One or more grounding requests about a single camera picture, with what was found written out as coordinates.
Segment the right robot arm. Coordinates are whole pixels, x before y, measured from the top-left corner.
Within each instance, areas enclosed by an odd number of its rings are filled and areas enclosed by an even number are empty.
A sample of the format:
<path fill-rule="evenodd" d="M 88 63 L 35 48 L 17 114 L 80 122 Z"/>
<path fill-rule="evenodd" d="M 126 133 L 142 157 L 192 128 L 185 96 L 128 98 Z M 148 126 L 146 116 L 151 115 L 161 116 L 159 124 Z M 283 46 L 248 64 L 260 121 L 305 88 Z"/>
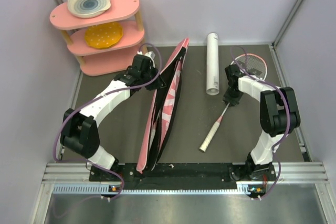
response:
<path fill-rule="evenodd" d="M 260 104 L 262 132 L 245 162 L 246 176 L 256 180 L 270 168 L 281 141 L 300 125 L 295 92 L 291 87 L 280 88 L 250 73 L 243 73 L 236 64 L 226 67 L 225 73 L 228 80 L 228 88 L 223 96 L 225 104 L 239 105 L 243 94 Z"/>

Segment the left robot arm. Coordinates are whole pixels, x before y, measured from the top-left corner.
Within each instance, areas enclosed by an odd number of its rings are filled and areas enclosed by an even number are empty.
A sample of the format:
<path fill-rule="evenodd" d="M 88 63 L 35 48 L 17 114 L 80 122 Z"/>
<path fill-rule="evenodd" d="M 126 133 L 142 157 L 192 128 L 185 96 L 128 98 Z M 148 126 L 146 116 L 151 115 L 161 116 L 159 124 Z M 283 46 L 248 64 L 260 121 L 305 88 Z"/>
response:
<path fill-rule="evenodd" d="M 107 180 L 117 178 L 119 161 L 101 146 L 98 127 L 120 103 L 143 87 L 154 90 L 164 86 L 154 57 L 152 51 L 145 54 L 138 51 L 132 65 L 116 75 L 99 95 L 77 110 L 64 113 L 61 145 L 101 167 L 101 174 Z"/>

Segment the white shuttlecock tube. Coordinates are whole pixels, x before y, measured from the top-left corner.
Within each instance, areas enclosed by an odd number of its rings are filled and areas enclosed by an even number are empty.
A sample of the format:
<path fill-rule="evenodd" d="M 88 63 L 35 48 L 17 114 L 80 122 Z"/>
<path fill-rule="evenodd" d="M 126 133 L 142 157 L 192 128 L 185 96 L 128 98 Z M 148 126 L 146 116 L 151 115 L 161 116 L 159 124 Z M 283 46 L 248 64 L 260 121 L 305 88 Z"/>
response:
<path fill-rule="evenodd" d="M 216 33 L 210 33 L 207 35 L 206 93 L 208 95 L 219 94 L 218 34 Z"/>

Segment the pink racket bag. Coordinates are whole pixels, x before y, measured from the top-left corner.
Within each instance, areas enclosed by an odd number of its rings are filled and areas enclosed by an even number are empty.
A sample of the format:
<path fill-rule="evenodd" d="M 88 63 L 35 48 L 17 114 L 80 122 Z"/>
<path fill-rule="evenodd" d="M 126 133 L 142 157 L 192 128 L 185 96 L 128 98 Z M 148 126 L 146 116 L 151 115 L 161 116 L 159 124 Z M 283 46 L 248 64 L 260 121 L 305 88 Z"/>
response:
<path fill-rule="evenodd" d="M 136 165 L 136 171 L 140 174 L 154 170 L 170 138 L 181 94 L 182 70 L 189 43 L 190 39 L 184 38 L 160 71 L 158 79 L 164 85 L 155 90 L 153 95 Z"/>

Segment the pink badminton racket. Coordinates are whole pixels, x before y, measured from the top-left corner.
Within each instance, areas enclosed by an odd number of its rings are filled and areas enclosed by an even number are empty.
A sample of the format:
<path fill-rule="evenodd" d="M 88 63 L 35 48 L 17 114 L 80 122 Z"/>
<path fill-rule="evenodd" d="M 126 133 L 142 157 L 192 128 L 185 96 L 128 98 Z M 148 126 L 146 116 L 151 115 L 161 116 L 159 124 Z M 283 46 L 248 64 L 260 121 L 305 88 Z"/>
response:
<path fill-rule="evenodd" d="M 236 65 L 238 67 L 238 73 L 244 73 L 239 67 L 242 67 L 245 71 L 247 71 L 249 74 L 255 76 L 258 80 L 265 80 L 267 73 L 268 73 L 268 69 L 267 69 L 267 64 L 265 62 L 265 60 L 256 55 L 256 54 L 252 54 L 252 53 L 247 53 L 247 54 L 242 54 L 238 57 L 236 57 L 230 65 Z M 221 115 L 219 116 L 219 118 L 216 120 L 216 122 L 213 124 L 212 128 L 210 129 L 209 133 L 207 134 L 205 140 L 203 141 L 203 143 L 201 144 L 201 146 L 199 147 L 199 150 L 203 153 L 206 152 L 211 140 L 213 139 L 215 133 L 217 132 L 221 121 L 223 119 L 223 116 L 225 114 L 225 112 L 227 111 L 227 109 L 232 105 L 237 105 L 239 99 L 235 98 L 236 101 L 234 101 L 234 104 L 230 103 L 229 101 L 224 101 L 226 106 L 223 110 L 223 112 L 221 113 Z"/>

